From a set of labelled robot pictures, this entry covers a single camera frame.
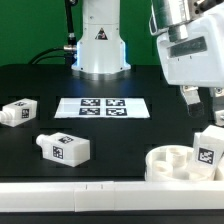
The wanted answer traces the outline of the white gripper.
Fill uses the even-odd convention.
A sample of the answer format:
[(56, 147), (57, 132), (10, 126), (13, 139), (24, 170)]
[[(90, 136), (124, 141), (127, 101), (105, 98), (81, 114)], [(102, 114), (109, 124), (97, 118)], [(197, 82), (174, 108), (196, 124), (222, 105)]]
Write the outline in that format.
[[(204, 114), (198, 87), (224, 87), (224, 8), (211, 8), (186, 28), (188, 38), (177, 43), (164, 30), (157, 49), (167, 82), (181, 86), (188, 114), (196, 118)], [(215, 124), (224, 126), (224, 88), (211, 88), (210, 95)]]

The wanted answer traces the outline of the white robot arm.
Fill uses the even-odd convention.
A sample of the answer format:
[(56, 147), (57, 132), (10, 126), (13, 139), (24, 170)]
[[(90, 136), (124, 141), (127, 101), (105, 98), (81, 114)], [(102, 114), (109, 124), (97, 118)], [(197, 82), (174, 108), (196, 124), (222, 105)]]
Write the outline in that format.
[[(163, 74), (180, 87), (188, 113), (203, 113), (200, 87), (210, 89), (215, 124), (224, 126), (224, 0), (150, 0), (150, 33)], [(98, 80), (130, 68), (120, 37), (120, 0), (83, 0), (83, 35), (72, 65)]]

